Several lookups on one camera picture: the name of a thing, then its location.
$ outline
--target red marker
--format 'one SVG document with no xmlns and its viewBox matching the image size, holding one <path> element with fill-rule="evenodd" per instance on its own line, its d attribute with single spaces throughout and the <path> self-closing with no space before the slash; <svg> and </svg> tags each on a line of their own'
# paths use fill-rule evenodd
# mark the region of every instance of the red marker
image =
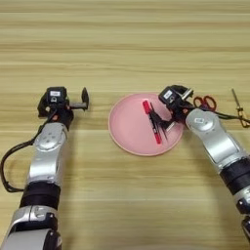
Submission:
<svg viewBox="0 0 250 250">
<path fill-rule="evenodd" d="M 145 109 L 145 113 L 148 115 L 149 121 L 150 121 L 150 123 L 151 123 L 152 131 L 153 131 L 154 137 L 155 137 L 155 139 L 156 139 L 156 142 L 157 142 L 158 145 L 160 145 L 160 143 L 161 143 L 161 138 L 160 138 L 160 135 L 159 135 L 158 132 L 157 132 L 157 128 L 156 128 L 156 126 L 155 126 L 155 124 L 154 124 L 154 122 L 153 122 L 153 120 L 152 120 L 152 118 L 151 118 L 151 115 L 150 115 L 151 109 L 150 109 L 150 107 L 149 107 L 148 101 L 144 101 L 144 102 L 143 102 L 143 106 L 144 106 L 144 109 Z"/>
</svg>

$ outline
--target pink plate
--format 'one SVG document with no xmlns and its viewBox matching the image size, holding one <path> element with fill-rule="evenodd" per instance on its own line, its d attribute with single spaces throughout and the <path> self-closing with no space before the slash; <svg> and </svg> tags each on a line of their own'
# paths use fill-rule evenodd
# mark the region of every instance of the pink plate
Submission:
<svg viewBox="0 0 250 250">
<path fill-rule="evenodd" d="M 123 149 L 143 156 L 158 155 L 170 150 L 180 140 L 184 126 L 176 124 L 167 134 L 160 129 L 162 142 L 157 144 L 143 101 L 152 103 L 162 119 L 169 120 L 171 114 L 155 94 L 135 94 L 119 101 L 109 115 L 108 129 L 113 140 Z"/>
</svg>

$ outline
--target black cable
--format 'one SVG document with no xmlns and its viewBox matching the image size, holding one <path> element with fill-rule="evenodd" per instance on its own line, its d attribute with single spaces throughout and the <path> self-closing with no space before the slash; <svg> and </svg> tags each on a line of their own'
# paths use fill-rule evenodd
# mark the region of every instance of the black cable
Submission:
<svg viewBox="0 0 250 250">
<path fill-rule="evenodd" d="M 8 159 L 8 157 L 10 155 L 12 155 L 13 153 L 27 147 L 27 146 L 32 146 L 36 140 L 36 138 L 39 136 L 39 134 L 42 132 L 43 128 L 45 127 L 45 125 L 51 121 L 51 119 L 53 118 L 53 116 L 57 113 L 57 109 L 48 117 L 48 119 L 44 122 L 43 125 L 41 125 L 36 133 L 36 135 L 29 141 L 18 144 L 16 146 L 13 146 L 11 149 L 9 149 L 5 155 L 3 156 L 1 163 L 0 163 L 0 176 L 1 176 L 1 180 L 2 180 L 2 184 L 5 188 L 5 190 L 7 192 L 19 192 L 19 191 L 23 191 L 23 188 L 16 188 L 13 187 L 9 184 L 9 182 L 6 180 L 5 177 L 5 172 L 4 172 L 4 166 L 5 166 L 5 161 Z"/>
</svg>

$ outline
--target robotic arm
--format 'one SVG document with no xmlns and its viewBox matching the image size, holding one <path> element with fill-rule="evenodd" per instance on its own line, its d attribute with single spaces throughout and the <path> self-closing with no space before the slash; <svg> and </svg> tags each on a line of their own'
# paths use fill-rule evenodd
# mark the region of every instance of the robotic arm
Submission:
<svg viewBox="0 0 250 250">
<path fill-rule="evenodd" d="M 67 152 L 67 133 L 73 109 L 88 109 L 87 90 L 82 104 L 70 104 L 66 88 L 47 89 L 38 106 L 39 117 L 48 118 L 35 138 L 31 162 L 20 208 L 14 213 L 1 250 L 60 250 L 58 207 Z M 8 191 L 11 187 L 2 174 Z"/>
<path fill-rule="evenodd" d="M 193 91 L 183 86 L 167 87 L 159 99 L 172 113 L 174 122 L 182 122 L 203 143 L 204 148 L 233 195 L 237 209 L 245 219 L 243 230 L 250 241 L 250 157 L 239 142 L 227 133 L 220 122 L 221 113 L 209 111 L 206 107 L 195 108 L 187 101 Z"/>
</svg>

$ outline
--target white label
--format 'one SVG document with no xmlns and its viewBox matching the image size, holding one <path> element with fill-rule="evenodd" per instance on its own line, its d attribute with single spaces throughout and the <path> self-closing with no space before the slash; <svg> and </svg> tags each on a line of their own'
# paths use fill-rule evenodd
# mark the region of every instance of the white label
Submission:
<svg viewBox="0 0 250 250">
<path fill-rule="evenodd" d="M 194 119 L 194 122 L 195 122 L 195 123 L 203 124 L 204 121 L 205 121 L 205 119 L 203 119 L 203 118 L 195 118 L 195 119 Z"/>
<path fill-rule="evenodd" d="M 61 95 L 60 91 L 51 91 L 51 96 L 52 97 L 59 97 Z"/>
<path fill-rule="evenodd" d="M 168 100 L 169 97 L 173 94 L 173 92 L 171 90 L 169 90 L 163 97 Z"/>
</svg>

